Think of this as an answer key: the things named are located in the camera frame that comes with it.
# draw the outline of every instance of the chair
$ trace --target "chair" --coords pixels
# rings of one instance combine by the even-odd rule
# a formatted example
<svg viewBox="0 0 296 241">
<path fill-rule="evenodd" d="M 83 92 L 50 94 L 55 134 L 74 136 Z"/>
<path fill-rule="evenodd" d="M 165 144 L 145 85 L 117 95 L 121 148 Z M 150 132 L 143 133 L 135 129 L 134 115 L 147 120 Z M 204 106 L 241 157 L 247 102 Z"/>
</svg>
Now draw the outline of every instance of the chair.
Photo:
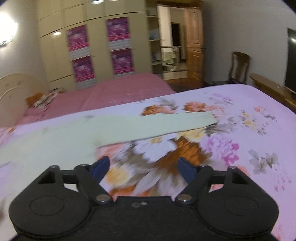
<svg viewBox="0 0 296 241">
<path fill-rule="evenodd" d="M 246 84 L 250 59 L 250 56 L 245 53 L 233 52 L 232 66 L 228 81 L 213 81 L 213 85 Z"/>
</svg>

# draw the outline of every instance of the headboard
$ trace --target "headboard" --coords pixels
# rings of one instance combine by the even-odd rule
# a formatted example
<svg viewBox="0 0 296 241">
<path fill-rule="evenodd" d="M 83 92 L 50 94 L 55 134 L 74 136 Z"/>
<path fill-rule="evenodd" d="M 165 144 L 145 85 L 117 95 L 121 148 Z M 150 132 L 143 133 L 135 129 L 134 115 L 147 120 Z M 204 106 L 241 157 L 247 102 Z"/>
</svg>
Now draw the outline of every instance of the headboard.
<svg viewBox="0 0 296 241">
<path fill-rule="evenodd" d="M 0 78 L 0 127 L 13 126 L 28 108 L 26 98 L 48 90 L 45 81 L 24 73 Z"/>
</svg>

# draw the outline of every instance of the wall light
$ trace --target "wall light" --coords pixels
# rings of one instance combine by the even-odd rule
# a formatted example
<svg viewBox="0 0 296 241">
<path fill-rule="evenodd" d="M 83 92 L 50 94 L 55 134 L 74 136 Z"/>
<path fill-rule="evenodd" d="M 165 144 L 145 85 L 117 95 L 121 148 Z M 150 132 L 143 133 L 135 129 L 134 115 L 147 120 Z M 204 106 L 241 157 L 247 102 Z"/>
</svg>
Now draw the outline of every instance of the wall light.
<svg viewBox="0 0 296 241">
<path fill-rule="evenodd" d="M 99 4 L 99 3 L 102 3 L 102 2 L 104 2 L 104 0 L 92 1 L 91 3 L 92 3 L 92 4 Z"/>
<path fill-rule="evenodd" d="M 0 13 L 0 47 L 11 42 L 17 32 L 18 24 L 7 14 Z"/>
<path fill-rule="evenodd" d="M 59 35 L 61 35 L 61 34 L 62 34 L 61 32 L 54 32 L 54 33 L 53 33 L 54 36 L 59 36 Z"/>
</svg>

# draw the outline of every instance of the doorway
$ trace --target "doorway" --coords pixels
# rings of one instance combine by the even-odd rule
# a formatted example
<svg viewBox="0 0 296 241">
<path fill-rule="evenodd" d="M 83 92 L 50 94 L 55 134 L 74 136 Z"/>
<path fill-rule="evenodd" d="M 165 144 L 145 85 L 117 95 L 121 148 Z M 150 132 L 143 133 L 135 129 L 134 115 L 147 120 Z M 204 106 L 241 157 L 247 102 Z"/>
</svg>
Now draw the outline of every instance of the doorway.
<svg viewBox="0 0 296 241">
<path fill-rule="evenodd" d="M 186 33 L 184 8 L 157 6 L 159 17 L 163 79 L 186 79 Z"/>
</svg>

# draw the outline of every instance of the wooden table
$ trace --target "wooden table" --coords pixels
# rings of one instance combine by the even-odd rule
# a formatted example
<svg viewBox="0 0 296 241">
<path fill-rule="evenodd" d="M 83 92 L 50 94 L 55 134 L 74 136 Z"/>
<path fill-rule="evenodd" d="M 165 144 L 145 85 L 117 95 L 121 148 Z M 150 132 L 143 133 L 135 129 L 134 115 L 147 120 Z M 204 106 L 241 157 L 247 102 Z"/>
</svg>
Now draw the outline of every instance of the wooden table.
<svg viewBox="0 0 296 241">
<path fill-rule="evenodd" d="M 257 89 L 296 112 L 296 98 L 291 91 L 259 74 L 251 74 L 250 78 Z"/>
</svg>

